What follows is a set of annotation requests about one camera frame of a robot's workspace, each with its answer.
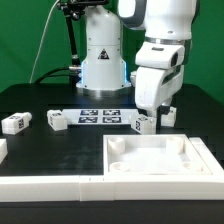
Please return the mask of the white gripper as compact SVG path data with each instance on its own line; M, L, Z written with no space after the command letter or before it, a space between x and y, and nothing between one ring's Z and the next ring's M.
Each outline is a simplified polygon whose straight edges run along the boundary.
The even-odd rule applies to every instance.
M143 43L135 60L135 103L139 109L155 117L163 103L170 104L183 83L184 53L183 45Z

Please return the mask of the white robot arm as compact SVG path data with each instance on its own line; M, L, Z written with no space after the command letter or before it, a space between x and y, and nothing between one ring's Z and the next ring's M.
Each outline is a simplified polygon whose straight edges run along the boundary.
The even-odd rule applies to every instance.
M135 105L153 115L179 91L199 0L109 0L81 3L87 54L80 92L111 95L135 89Z

